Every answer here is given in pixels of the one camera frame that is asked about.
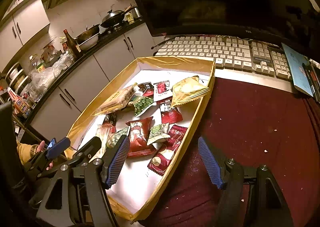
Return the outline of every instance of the white wall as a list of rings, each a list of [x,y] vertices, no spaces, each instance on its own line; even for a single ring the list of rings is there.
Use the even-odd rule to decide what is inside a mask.
[[[62,50],[59,37],[64,37],[63,30],[67,29],[72,37],[77,37],[85,31],[85,27],[101,24],[102,19],[108,14],[110,6],[113,10],[123,10],[130,4],[136,5],[134,0],[68,0],[47,11],[50,21],[49,33],[33,44],[19,59],[23,69],[29,71],[29,57],[37,54],[38,58],[43,53],[42,48],[52,41],[56,49]]]

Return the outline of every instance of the desk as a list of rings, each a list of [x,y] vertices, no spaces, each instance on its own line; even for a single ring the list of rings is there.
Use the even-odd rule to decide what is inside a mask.
[[[320,160],[303,97],[217,77],[187,152],[155,209],[140,223],[145,227],[210,223],[221,191],[211,184],[198,154],[197,139],[202,135],[242,165],[267,164],[283,190],[295,227],[304,226],[320,203]],[[243,223],[247,195],[244,186],[238,226]]]

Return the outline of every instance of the metal pot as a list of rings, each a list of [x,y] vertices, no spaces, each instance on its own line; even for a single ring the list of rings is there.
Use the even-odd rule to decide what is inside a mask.
[[[87,39],[90,39],[93,35],[99,33],[99,31],[99,24],[92,26],[90,29],[88,29],[87,27],[85,32],[81,33],[78,37],[76,37],[77,44],[80,45]]]
[[[117,11],[112,11],[112,6],[111,6],[111,10],[108,12],[108,15],[105,16],[102,19],[102,24],[101,27],[103,28],[110,28],[120,22],[123,21],[124,19],[124,15],[126,13],[128,13],[129,11],[131,11],[133,9],[132,6],[130,6],[129,8],[127,8],[125,11],[121,11],[121,10],[117,10]]]

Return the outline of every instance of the packaged bread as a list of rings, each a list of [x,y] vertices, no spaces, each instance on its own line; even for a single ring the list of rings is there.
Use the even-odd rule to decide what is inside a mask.
[[[125,108],[135,93],[134,87],[136,85],[137,83],[134,83],[133,85],[121,89],[120,91],[111,95],[102,105],[97,108],[95,116],[100,114],[110,114]]]
[[[210,88],[199,83],[199,77],[187,77],[172,87],[171,107],[180,106],[205,96]]]

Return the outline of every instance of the red candy packet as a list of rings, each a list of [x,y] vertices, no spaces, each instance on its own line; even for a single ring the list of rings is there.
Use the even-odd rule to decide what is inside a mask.
[[[157,151],[152,144],[147,145],[152,118],[151,116],[142,120],[126,122],[126,125],[130,126],[130,149],[128,157],[146,156]]]

